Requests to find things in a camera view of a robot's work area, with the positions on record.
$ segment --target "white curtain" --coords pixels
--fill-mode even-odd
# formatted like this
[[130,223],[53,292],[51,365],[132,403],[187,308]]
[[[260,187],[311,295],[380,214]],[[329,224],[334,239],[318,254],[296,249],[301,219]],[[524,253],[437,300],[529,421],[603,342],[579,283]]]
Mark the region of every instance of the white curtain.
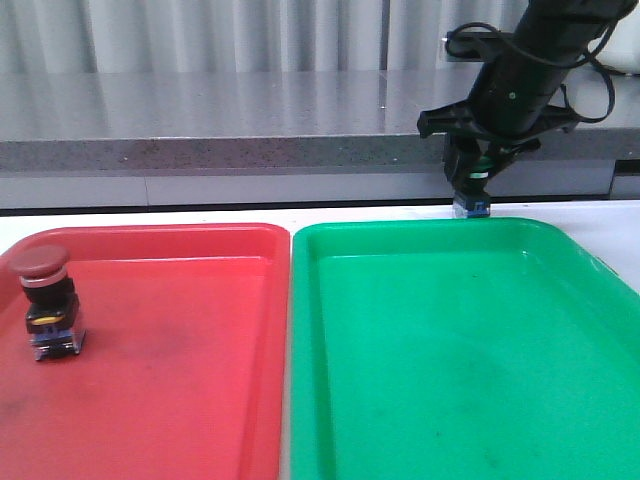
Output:
[[0,0],[0,73],[404,70],[527,0]]

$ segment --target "table surface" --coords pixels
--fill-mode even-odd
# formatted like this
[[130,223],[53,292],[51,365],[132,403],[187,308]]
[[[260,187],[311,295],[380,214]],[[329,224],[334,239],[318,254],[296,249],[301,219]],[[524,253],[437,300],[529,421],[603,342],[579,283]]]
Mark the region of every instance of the table surface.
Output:
[[[531,218],[559,227],[640,292],[640,201],[496,204],[492,207],[492,215]],[[301,228],[323,222],[417,220],[451,216],[450,205],[437,205],[0,217],[0,252],[28,235],[59,227],[266,222],[280,225],[295,234]],[[288,372],[285,376],[285,392],[282,480],[289,479]]]

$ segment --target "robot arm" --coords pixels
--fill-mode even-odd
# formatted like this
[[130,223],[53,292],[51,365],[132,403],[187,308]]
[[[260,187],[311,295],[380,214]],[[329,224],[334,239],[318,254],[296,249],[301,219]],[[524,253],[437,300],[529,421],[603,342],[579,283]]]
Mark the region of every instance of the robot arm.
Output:
[[[484,62],[467,100],[424,111],[420,136],[446,133],[445,174],[455,189],[458,216],[490,213],[484,188],[524,151],[540,147],[546,131],[571,131],[579,122],[596,122],[611,113],[613,84],[595,55],[606,44],[618,21],[638,0],[530,0],[515,32],[469,23],[452,31],[447,51],[456,57]],[[486,32],[466,32],[483,28]],[[590,41],[602,36],[589,52]],[[609,108],[599,118],[577,114],[565,106],[548,105],[572,68],[591,63],[605,79]]]

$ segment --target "red tray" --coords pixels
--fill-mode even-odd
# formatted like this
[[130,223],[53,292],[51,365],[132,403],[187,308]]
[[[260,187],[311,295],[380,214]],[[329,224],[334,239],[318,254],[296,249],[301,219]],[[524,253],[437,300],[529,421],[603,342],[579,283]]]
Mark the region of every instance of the red tray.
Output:
[[[8,260],[66,246],[87,337],[36,362]],[[0,470],[20,479],[275,479],[289,234],[66,228],[0,257]]]

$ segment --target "plastic tray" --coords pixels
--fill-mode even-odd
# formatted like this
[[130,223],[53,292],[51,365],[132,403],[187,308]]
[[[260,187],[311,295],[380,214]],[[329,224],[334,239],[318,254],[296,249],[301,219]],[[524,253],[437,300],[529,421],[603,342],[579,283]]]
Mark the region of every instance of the plastic tray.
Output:
[[292,478],[640,478],[640,297],[521,219],[294,239]]
[[[7,261],[66,246],[87,337],[37,363]],[[276,479],[289,234],[69,228],[0,258],[0,477]]]

